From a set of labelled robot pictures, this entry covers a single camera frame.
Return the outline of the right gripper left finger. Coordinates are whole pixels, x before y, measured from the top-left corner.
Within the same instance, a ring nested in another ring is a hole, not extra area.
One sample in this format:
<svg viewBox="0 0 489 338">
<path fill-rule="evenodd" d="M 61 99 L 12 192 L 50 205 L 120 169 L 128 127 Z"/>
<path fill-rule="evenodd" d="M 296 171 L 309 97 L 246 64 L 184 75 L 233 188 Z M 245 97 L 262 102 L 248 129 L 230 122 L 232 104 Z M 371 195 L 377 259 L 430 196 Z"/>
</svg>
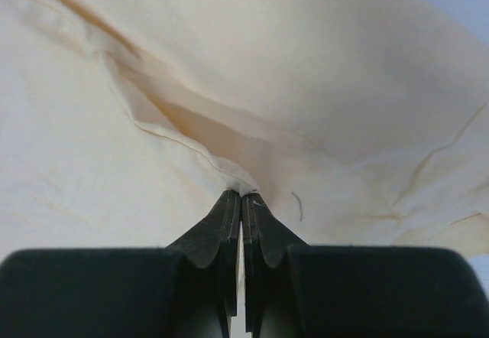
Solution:
<svg viewBox="0 0 489 338">
<path fill-rule="evenodd" d="M 168 249 L 182 264 L 170 315 L 171 337 L 229 337 L 237 315 L 241 197 L 224 191 L 209 213 Z"/>
</svg>

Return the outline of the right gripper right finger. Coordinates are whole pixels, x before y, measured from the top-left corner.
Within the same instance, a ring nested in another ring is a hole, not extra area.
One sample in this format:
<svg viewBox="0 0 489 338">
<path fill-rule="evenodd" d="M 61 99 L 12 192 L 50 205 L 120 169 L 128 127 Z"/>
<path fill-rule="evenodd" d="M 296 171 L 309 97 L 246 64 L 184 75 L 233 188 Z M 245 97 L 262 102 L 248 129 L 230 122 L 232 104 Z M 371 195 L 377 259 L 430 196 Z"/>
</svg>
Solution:
<svg viewBox="0 0 489 338">
<path fill-rule="evenodd" d="M 258 193 L 241 199 L 246 331 L 253 337 L 299 337 L 299 313 L 287 248 L 306 243 Z"/>
</svg>

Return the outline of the cream yellow t shirt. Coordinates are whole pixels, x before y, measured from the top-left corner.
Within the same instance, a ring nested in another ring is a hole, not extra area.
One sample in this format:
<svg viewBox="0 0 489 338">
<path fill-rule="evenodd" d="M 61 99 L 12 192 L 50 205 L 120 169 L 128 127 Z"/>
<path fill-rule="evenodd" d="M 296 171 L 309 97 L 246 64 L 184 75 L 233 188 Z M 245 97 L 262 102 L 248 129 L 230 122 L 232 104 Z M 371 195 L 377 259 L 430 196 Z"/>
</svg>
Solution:
<svg viewBox="0 0 489 338">
<path fill-rule="evenodd" d="M 1 0 L 2 256 L 164 246 L 226 189 L 487 255 L 487 45 L 424 0 Z"/>
</svg>

